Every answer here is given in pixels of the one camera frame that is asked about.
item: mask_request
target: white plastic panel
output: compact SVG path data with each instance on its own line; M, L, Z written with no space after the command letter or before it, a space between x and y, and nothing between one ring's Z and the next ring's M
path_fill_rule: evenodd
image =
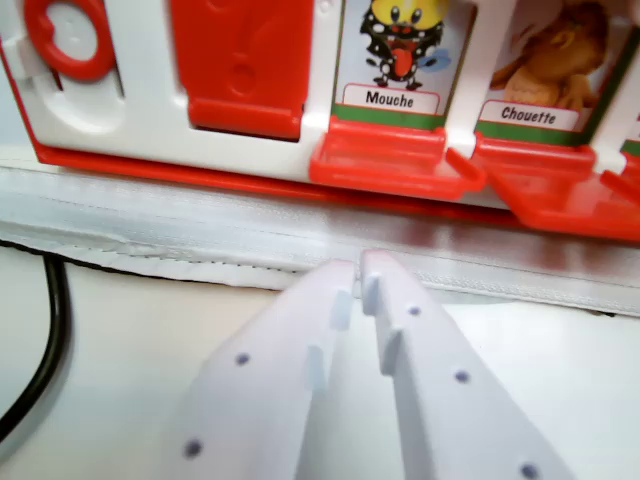
M447 147L471 157L475 128L517 0L475 0L478 10L445 123Z
M591 147L598 155L594 165L597 173L604 170L622 173L627 166L626 158L620 153L620 149L632 126L636 124L638 112L640 112L638 85L640 85L640 48L636 50L607 112L591 139Z
M17 0L0 4L3 47L27 39ZM31 126L42 143L126 157L308 181L308 164L327 131L338 50L340 2L317 0L309 95L300 140L285 142L196 130L178 83L167 2L105 0L124 98L115 73L81 84L61 78L59 91L48 72L17 75ZM59 15L54 10L53 17ZM65 15L75 15L70 10ZM82 27L82 18L75 18ZM61 35L70 31L63 30ZM71 37L90 30L71 30ZM73 44L71 37L58 45ZM18 68L11 65L12 72Z
M365 252L361 271L407 480L573 478L416 277L382 251Z
M313 392L327 387L336 332L349 327L354 280L351 262L319 267L216 350L154 478L292 480Z

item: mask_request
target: red plastic tab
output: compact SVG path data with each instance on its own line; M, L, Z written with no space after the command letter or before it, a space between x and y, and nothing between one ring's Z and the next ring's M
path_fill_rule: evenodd
M589 147L532 145L478 135L474 160L520 221L533 228L640 241L640 176L592 172Z
M171 0L194 125L296 140L309 85L313 0Z
M96 81L116 66L109 21L101 0L67 0L82 9L93 24L98 38L96 53L89 60L76 60L53 42L54 26L47 9L58 0L25 0L24 21L29 37L45 62L58 72L80 81Z
M438 200L480 191L482 170L455 150L445 154L443 129L364 124L332 118L311 158L313 182Z

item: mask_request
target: cartoon fly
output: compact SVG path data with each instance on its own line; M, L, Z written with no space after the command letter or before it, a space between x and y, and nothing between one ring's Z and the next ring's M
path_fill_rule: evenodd
M367 50L378 57L379 63L367 59L369 65L378 66L382 75L373 80L386 87L389 80L407 82L407 90L422 84L415 79L416 70L430 66L427 49L434 50L442 40L448 0L371 0L364 15L360 33L371 37Z

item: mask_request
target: red and white toy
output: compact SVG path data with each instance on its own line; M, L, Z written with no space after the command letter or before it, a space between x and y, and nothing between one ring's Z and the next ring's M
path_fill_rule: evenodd
M435 130L332 117L338 0L8 0L0 52L43 163L640 241L640 50L588 145L486 138L517 0L472 3ZM430 201L491 189L512 213Z

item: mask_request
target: white fabric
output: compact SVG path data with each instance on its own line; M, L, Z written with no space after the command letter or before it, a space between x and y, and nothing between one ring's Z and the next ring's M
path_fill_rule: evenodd
M76 172L0 168L0 239L271 289L381 248L435 288L640 315L640 252L629 246Z

